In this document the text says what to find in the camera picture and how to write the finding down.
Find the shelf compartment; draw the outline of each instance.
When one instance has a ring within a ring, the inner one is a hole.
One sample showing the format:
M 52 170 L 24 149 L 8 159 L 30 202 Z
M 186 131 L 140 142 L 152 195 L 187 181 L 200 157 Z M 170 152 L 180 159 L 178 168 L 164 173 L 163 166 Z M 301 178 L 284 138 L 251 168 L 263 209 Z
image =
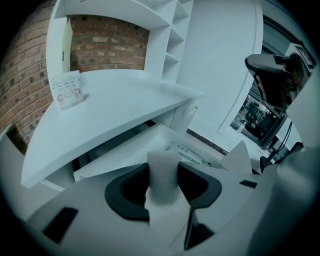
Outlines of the shelf compartment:
M 188 27 L 189 27 L 190 18 L 177 18 L 173 20 L 172 27 L 176 30 L 181 37 L 186 38 Z
M 156 12 L 168 23 L 171 23 L 175 14 L 174 0 L 135 0 Z
M 175 83 L 178 77 L 180 62 L 177 59 L 172 60 L 170 57 L 167 57 L 164 61 L 163 70 L 162 70 L 162 80 Z
M 182 36 L 176 30 L 171 28 L 169 41 L 167 44 L 166 52 L 176 59 L 180 60 L 183 54 L 185 42 Z
M 174 62 L 174 63 L 177 63 L 177 62 L 179 62 L 179 60 L 176 58 L 176 57 L 174 57 L 173 55 L 171 55 L 170 53 L 166 53 L 165 54 L 165 59 L 164 59 L 164 61 L 166 62 Z
M 186 9 L 182 5 L 182 3 L 177 1 L 173 20 L 175 20 L 175 19 L 184 19 L 184 18 L 187 18 L 187 17 L 189 17 L 188 12 L 186 11 Z
M 194 0 L 178 0 L 178 1 L 182 4 L 183 8 L 190 16 L 192 12 L 192 7 L 194 5 Z

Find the black slot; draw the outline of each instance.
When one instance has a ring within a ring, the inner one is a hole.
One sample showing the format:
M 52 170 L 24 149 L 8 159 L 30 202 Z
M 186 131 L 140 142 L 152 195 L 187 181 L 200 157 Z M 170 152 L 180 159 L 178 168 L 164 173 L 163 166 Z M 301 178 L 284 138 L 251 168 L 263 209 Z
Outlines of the black slot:
M 257 186 L 256 182 L 252 182 L 252 181 L 249 181 L 249 180 L 243 180 L 243 181 L 240 182 L 240 184 L 244 185 L 246 187 L 252 188 L 252 189 L 255 189 L 256 186 Z
M 274 62 L 277 65 L 282 65 L 285 61 L 281 56 L 274 55 Z
M 184 239 L 184 250 L 189 250 L 201 244 L 215 233 L 212 232 L 206 225 L 198 223 L 197 216 L 194 210 L 190 210 L 187 233 Z
M 65 207 L 45 228 L 43 234 L 59 244 L 78 213 L 77 209 Z

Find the window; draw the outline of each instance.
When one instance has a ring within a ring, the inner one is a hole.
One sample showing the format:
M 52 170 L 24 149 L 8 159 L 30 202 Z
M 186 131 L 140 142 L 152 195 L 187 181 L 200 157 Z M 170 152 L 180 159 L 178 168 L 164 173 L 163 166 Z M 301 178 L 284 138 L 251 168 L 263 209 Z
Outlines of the window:
M 296 38 L 288 35 L 280 25 L 263 17 L 262 54 L 285 55 L 290 43 Z M 274 110 L 270 105 L 261 102 L 258 85 L 253 82 L 246 100 L 230 126 L 255 142 L 262 149 L 272 152 L 277 149 L 276 134 L 285 122 L 286 117 Z

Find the white wall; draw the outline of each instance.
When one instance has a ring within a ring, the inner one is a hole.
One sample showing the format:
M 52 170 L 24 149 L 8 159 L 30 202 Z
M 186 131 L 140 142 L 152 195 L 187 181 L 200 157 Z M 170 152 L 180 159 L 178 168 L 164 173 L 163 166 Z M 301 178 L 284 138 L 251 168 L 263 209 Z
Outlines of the white wall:
M 254 53 L 256 29 L 254 0 L 194 1 L 177 82 L 205 93 L 189 128 L 227 151 L 236 144 L 218 130 L 247 80 L 245 58 Z
M 261 5 L 254 0 L 195 0 L 177 79 L 178 83 L 206 93 L 189 128 L 226 151 L 244 140 L 251 157 L 257 159 L 264 153 L 229 125 L 253 81 L 244 59 L 253 51 L 258 53 L 260 39 L 262 42 L 261 7 L 263 15 L 303 41 L 319 62 L 309 39 L 289 12 L 275 0 L 260 2 Z M 289 148 L 301 140 L 294 127 L 289 138 Z

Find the paper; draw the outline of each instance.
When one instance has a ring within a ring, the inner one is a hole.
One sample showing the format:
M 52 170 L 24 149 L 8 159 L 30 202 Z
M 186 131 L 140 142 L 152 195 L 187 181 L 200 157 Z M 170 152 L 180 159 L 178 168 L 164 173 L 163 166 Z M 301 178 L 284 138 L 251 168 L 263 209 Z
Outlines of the paper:
M 52 79 L 52 96 L 61 110 L 84 101 L 79 70 L 63 73 Z

